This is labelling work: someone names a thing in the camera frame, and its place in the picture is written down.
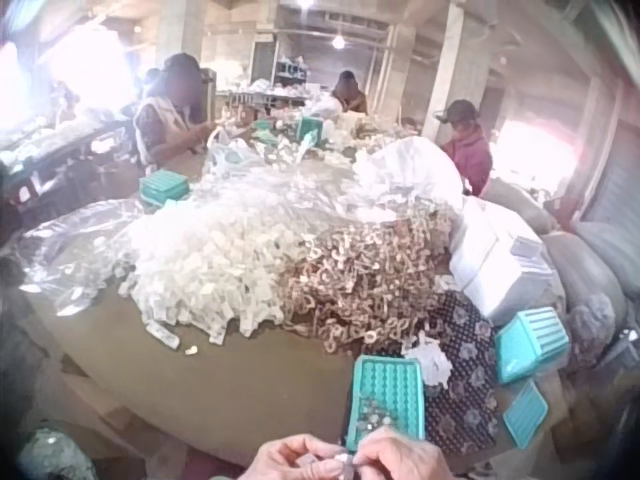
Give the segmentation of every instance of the dark floral fabric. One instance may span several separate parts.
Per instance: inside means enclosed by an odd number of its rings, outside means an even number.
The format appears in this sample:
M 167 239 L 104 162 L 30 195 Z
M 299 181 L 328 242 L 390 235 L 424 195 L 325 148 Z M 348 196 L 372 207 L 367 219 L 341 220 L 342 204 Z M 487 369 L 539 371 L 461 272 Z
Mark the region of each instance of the dark floral fabric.
M 448 292 L 422 324 L 453 365 L 448 389 L 425 385 L 429 441 L 448 454 L 468 454 L 495 445 L 498 432 L 495 334 L 462 293 Z M 401 356 L 400 346 L 374 355 Z

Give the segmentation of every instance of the fingernail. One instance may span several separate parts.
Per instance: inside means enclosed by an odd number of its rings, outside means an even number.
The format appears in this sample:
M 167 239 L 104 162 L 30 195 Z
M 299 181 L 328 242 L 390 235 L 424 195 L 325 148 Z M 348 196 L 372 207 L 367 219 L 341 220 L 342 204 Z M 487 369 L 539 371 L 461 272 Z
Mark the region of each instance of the fingernail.
M 340 460 L 323 460 L 315 464 L 318 472 L 324 477 L 337 477 L 344 471 L 344 463 Z

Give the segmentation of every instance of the ceiling light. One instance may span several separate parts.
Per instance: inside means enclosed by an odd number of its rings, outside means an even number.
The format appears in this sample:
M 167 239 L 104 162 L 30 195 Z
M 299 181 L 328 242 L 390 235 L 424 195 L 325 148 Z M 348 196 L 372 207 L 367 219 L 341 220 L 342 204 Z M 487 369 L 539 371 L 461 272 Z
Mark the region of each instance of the ceiling light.
M 336 38 L 333 39 L 333 42 L 331 42 L 331 44 L 333 45 L 333 48 L 335 48 L 336 50 L 342 50 L 345 46 L 345 41 L 342 35 L 338 35 L 336 36 Z

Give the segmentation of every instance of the cap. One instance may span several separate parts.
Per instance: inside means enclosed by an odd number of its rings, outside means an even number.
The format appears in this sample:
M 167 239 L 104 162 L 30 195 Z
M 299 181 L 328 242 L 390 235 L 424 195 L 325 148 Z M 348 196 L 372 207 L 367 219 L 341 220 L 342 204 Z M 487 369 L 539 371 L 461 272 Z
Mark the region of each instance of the cap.
M 454 100 L 444 112 L 438 112 L 435 117 L 442 123 L 458 123 L 477 120 L 478 111 L 469 100 Z

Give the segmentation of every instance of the hand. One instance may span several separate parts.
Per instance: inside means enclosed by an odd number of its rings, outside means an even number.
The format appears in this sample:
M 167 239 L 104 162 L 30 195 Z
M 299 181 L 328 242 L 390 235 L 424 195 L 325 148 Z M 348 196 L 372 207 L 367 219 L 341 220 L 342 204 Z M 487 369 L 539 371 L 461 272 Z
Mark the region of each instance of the hand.
M 206 142 L 209 139 L 211 133 L 215 130 L 215 122 L 205 122 L 197 125 L 194 129 L 194 133 L 202 142 Z
M 344 448 L 311 435 L 275 440 L 260 447 L 253 463 L 238 480 L 335 480 L 342 474 L 344 464 L 333 457 L 344 452 Z M 296 460 L 307 453 L 319 461 L 296 466 Z
M 387 470 L 393 480 L 453 480 L 438 447 L 411 440 L 389 427 L 367 435 L 353 463 L 362 480 L 384 480 L 382 470 Z

